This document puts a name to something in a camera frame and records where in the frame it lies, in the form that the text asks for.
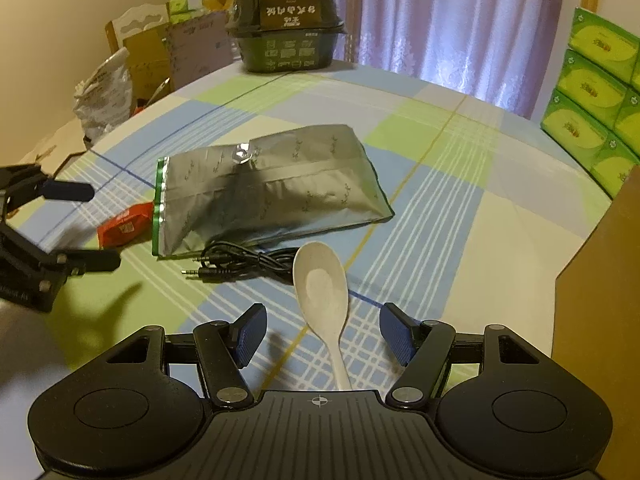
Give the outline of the dark green food container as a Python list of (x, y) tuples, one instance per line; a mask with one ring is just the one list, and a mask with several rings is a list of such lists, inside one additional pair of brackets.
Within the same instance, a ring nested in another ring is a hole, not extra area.
[(335, 0), (232, 0), (226, 25), (252, 73), (331, 65), (344, 22)]

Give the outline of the crumpled plastic bag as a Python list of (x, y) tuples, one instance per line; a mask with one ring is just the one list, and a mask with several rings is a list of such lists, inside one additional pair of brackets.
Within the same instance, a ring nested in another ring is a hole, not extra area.
[(128, 49), (120, 48), (75, 87), (73, 112), (87, 148), (126, 122), (134, 110), (128, 58)]

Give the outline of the red candy wrapper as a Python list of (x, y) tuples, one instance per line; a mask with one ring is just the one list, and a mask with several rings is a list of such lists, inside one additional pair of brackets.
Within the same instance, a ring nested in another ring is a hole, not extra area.
[(106, 220), (96, 229), (100, 246), (120, 247), (144, 235), (151, 229), (153, 212), (152, 202), (135, 204)]

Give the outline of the white plastic spoon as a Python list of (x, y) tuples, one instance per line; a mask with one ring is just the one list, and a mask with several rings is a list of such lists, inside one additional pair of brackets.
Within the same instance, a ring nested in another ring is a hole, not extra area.
[(340, 350), (348, 317), (348, 287), (340, 258), (327, 244), (308, 242), (296, 252), (292, 275), (303, 318), (329, 352), (337, 388), (350, 390)]

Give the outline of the silver foil pouch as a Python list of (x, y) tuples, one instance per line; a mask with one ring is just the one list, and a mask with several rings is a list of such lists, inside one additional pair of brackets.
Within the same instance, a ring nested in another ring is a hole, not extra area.
[(156, 165), (152, 254), (279, 243), (393, 218), (354, 130), (314, 125), (197, 148)]

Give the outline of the purple curtain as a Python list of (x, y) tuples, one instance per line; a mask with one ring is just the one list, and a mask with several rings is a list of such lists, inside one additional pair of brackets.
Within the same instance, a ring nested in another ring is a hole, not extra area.
[(336, 0), (339, 58), (533, 115), (562, 0)]

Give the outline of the checked tablecloth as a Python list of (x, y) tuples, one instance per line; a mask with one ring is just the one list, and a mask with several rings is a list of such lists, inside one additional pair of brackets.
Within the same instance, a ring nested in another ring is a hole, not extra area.
[(12, 220), (51, 250), (96, 246), (126, 209), (158, 203), (152, 238), (112, 273), (72, 278), (53, 310), (1, 308), (1, 474), (33, 479), (30, 404), (145, 325), (187, 333), (263, 304), (268, 328), (244, 370), (254, 391), (328, 390), (326, 346), (294, 288), (193, 274), (214, 236), (320, 240), (341, 258), (350, 383), (385, 391), (399, 368), (378, 331), (391, 301), (462, 332), (491, 323), (551, 347), (554, 282), (610, 199), (537, 125), (427, 82), (334, 62), (327, 70), (218, 70), (134, 116), (69, 164), (96, 194), (36, 200)]

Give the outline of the green tissue pack stack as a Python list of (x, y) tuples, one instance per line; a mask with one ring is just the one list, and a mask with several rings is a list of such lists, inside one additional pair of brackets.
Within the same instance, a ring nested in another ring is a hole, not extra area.
[(540, 126), (609, 196), (620, 192), (639, 165), (639, 37), (577, 8)]

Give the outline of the cardboard boxes in corner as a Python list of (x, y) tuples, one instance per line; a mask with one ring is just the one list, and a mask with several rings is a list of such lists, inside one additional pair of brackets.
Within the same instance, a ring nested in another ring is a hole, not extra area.
[(112, 52), (126, 48), (137, 106), (233, 62), (226, 31), (231, 0), (169, 0), (135, 6), (105, 25)]

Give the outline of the brown cardboard box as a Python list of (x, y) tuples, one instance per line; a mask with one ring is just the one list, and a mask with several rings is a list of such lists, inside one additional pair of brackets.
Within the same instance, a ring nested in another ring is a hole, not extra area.
[(639, 477), (639, 169), (555, 281), (552, 358), (613, 417), (598, 473)]

